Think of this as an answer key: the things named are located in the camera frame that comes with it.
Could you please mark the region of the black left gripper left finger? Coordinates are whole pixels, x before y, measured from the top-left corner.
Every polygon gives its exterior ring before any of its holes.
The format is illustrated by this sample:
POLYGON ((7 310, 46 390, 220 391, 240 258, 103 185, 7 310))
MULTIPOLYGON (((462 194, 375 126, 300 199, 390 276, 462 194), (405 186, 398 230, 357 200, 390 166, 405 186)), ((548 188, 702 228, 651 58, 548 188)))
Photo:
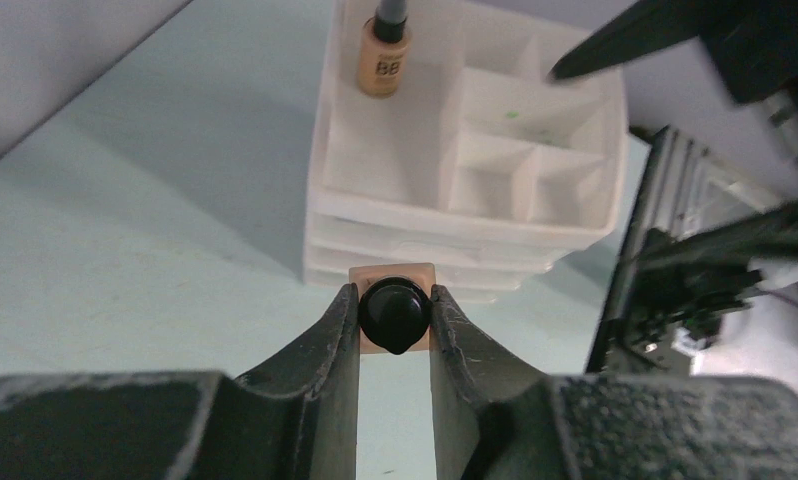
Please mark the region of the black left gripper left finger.
POLYGON ((0 377, 0 479, 352 479, 358 292, 280 351, 219 371, 0 377))

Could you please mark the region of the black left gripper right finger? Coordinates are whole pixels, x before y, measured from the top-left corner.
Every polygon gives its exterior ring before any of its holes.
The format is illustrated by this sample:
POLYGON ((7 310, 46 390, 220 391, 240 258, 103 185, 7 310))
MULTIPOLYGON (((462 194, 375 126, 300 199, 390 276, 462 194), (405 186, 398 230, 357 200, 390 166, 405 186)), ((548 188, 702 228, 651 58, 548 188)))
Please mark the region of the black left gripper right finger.
POLYGON ((798 395, 749 376, 549 375, 433 288, 441 479, 798 479, 798 395))

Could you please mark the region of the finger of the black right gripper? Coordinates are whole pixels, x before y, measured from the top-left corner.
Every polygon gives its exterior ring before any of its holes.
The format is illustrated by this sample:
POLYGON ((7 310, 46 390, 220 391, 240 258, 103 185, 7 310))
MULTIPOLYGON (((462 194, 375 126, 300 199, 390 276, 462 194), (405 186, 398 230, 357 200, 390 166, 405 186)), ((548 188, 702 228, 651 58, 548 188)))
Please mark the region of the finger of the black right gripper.
POLYGON ((709 1, 637 1, 562 56, 550 79, 591 75, 685 42, 710 16, 709 1))

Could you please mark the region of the white plastic drawer organizer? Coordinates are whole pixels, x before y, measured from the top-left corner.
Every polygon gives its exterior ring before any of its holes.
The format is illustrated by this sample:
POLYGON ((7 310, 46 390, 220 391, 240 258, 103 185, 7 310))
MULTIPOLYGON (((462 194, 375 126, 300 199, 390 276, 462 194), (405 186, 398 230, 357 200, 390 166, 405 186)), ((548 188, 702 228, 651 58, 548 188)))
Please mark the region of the white plastic drawer organizer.
POLYGON ((552 83, 586 31, 472 1, 413 1, 397 91, 357 86, 372 1, 338 1, 308 173, 303 275, 430 263, 490 303, 608 237, 620 218, 628 111, 620 69, 552 83))

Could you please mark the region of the foundation bottle black cap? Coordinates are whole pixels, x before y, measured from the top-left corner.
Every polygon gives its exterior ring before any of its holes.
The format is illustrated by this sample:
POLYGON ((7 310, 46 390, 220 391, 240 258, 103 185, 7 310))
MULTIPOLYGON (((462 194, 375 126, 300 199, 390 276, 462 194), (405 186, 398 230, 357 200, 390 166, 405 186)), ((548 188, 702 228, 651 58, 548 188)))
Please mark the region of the foundation bottle black cap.
POLYGON ((411 35, 405 0, 382 0, 362 29, 357 84, 366 95, 396 93, 404 72, 411 35))

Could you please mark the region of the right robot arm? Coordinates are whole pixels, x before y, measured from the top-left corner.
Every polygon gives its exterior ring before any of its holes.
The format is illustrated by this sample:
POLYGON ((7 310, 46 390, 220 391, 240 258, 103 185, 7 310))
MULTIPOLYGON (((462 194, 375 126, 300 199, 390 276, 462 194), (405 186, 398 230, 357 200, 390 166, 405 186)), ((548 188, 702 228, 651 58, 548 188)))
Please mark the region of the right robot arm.
POLYGON ((581 77, 691 39, 704 45, 736 103, 781 90, 798 97, 798 0, 637 1, 566 53, 551 74, 581 77))

